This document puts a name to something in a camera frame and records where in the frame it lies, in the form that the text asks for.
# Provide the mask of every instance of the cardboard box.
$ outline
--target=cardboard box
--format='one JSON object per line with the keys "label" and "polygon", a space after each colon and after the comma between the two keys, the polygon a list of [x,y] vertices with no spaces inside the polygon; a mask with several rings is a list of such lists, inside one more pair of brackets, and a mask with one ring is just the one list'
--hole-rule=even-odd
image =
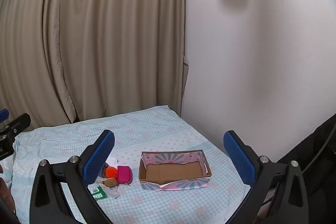
{"label": "cardboard box", "polygon": [[141,153],[139,181],[146,190],[202,188],[211,175],[203,150]]}

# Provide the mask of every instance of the white wall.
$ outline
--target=white wall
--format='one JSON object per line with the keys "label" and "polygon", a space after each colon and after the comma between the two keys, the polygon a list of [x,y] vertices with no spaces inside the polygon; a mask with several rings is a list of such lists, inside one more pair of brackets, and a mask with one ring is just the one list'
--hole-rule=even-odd
{"label": "white wall", "polygon": [[336,112],[336,0],[186,0],[182,118],[278,160]]}

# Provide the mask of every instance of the orange ball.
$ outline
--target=orange ball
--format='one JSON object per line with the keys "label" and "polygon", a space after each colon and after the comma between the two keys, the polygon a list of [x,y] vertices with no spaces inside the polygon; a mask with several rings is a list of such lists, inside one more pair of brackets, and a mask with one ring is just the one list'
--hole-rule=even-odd
{"label": "orange ball", "polygon": [[112,166],[107,167],[106,170],[105,170],[105,176],[109,179],[110,178],[115,178],[116,179],[118,177],[117,168],[114,168]]}

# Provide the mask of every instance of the small gray object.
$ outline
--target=small gray object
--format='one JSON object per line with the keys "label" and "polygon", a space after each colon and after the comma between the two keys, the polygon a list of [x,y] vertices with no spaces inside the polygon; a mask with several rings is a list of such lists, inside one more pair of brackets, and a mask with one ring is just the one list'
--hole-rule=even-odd
{"label": "small gray object", "polygon": [[70,162],[71,162],[72,164],[76,163],[77,161],[78,161],[78,157],[77,157],[77,156],[72,156],[72,157],[70,158]]}
{"label": "small gray object", "polygon": [[40,161],[40,165],[41,166],[45,166],[47,164],[47,162],[48,162],[47,160],[41,160]]}
{"label": "small gray object", "polygon": [[260,161],[265,164],[268,162],[268,158],[266,156],[261,156]]}
{"label": "small gray object", "polygon": [[298,167],[298,162],[296,160],[292,160],[291,161],[291,164],[294,166],[294,167]]}

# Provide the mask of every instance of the blue handle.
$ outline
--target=blue handle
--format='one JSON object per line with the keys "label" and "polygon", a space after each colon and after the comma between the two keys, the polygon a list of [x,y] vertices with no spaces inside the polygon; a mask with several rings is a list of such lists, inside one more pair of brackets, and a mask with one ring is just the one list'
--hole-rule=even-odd
{"label": "blue handle", "polygon": [[114,133],[110,130],[104,130],[94,144],[89,145],[81,154],[78,170],[82,171],[85,186],[95,183],[101,168],[114,147],[114,143]]}
{"label": "blue handle", "polygon": [[243,183],[252,186],[255,183],[255,167],[230,131],[224,134],[224,148]]}
{"label": "blue handle", "polygon": [[8,109],[3,109],[0,111],[0,123],[7,120],[9,118],[9,111]]}

